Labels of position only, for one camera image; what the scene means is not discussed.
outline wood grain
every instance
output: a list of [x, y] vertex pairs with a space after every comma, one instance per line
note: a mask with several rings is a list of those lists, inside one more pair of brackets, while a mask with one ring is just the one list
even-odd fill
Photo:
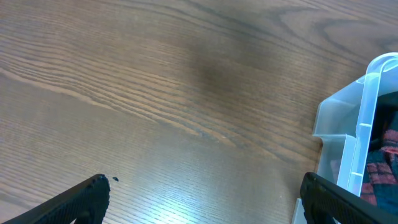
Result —
[[0, 1], [2, 220], [100, 172], [106, 223], [289, 223], [317, 106], [398, 50], [396, 9]]

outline brown wooden tabletop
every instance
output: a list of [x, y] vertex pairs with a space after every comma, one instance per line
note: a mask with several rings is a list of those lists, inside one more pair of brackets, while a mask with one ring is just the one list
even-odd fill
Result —
[[0, 0], [0, 222], [104, 173], [105, 223], [290, 223], [317, 106], [398, 50], [397, 9]]

